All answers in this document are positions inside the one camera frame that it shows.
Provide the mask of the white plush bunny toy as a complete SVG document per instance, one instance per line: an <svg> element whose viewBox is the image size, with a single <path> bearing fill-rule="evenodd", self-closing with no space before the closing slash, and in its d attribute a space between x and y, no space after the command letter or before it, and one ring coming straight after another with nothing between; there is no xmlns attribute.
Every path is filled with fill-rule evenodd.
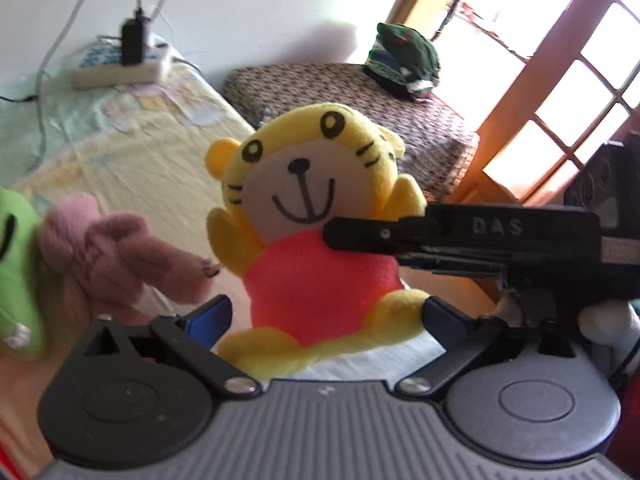
<svg viewBox="0 0 640 480"><path fill-rule="evenodd" d="M544 318L560 318L560 308L548 292L507 292L492 316L510 327L538 326ZM629 301L605 300L570 314L570 320L602 356L608 348L612 365L623 362L639 339L639 317Z"/></svg>

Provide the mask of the white power strip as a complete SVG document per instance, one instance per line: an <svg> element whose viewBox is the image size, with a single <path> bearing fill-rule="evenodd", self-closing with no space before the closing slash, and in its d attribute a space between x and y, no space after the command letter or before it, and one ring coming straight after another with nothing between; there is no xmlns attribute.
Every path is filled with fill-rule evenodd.
<svg viewBox="0 0 640 480"><path fill-rule="evenodd" d="M174 53L169 44L161 44L149 47L140 64L122 65L117 44L96 44L72 70L72 86L86 90L123 84L156 84L170 74Z"/></svg>

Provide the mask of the black power adapter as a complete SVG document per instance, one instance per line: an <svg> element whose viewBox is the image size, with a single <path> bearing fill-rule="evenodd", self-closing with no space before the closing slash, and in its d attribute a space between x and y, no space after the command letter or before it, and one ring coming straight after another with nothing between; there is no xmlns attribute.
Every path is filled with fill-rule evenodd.
<svg viewBox="0 0 640 480"><path fill-rule="evenodd" d="M134 66L141 64L149 39L149 20L141 8L134 16L122 23L120 28L120 64Z"/></svg>

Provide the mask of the yellow tiger plush toy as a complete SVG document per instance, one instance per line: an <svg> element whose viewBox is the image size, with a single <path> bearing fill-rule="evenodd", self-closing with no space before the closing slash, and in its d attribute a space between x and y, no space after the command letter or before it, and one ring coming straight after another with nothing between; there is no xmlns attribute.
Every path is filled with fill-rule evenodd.
<svg viewBox="0 0 640 480"><path fill-rule="evenodd" d="M250 327L222 337L221 358L265 382L420 334L426 293L402 284L395 258L322 237L334 218L424 213L416 179L397 167L404 151L396 133L340 103L210 144L205 165L222 205L206 220L209 245L250 300Z"/></svg>

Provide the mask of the pink plush teddy bear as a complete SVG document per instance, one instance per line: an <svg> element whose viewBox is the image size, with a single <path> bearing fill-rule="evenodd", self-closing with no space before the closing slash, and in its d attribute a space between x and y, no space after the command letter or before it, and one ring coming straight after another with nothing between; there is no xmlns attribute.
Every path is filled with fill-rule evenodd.
<svg viewBox="0 0 640 480"><path fill-rule="evenodd" d="M126 325L149 323L137 309L147 287L177 304L201 304L212 294L220 265L152 234L130 211L102 214L90 194L60 200L44 217L38 247L62 276L64 308L80 327L101 314Z"/></svg>

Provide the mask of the green plush toy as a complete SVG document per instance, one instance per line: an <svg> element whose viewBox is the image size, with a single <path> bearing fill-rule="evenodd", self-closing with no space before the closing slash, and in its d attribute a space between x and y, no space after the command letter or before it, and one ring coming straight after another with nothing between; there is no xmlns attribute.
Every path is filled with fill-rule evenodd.
<svg viewBox="0 0 640 480"><path fill-rule="evenodd" d="M39 359L44 327L38 306L41 220L25 196L1 190L1 347L22 359Z"/></svg>

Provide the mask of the red storage box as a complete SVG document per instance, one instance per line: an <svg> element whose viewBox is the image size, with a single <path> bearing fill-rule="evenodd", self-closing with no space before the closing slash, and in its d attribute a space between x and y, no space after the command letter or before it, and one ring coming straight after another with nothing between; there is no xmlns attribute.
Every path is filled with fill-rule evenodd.
<svg viewBox="0 0 640 480"><path fill-rule="evenodd" d="M0 445L0 480L22 480L21 471L15 466L6 449Z"/></svg>

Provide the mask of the wooden framed window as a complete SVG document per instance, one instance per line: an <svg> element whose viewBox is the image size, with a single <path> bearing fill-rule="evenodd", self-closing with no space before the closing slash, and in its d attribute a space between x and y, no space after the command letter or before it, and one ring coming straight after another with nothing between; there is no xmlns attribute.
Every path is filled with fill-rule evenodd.
<svg viewBox="0 0 640 480"><path fill-rule="evenodd" d="M582 169L575 156L576 145L568 146L536 115L544 99L559 84L602 21L605 8L614 0L572 0L533 57L488 118L478 128L480 143L460 184L451 193L451 203L486 204L559 203L562 189ZM503 175L510 183L551 157L544 174L527 177L524 188L515 192L486 174L491 162L506 163Z"/></svg>

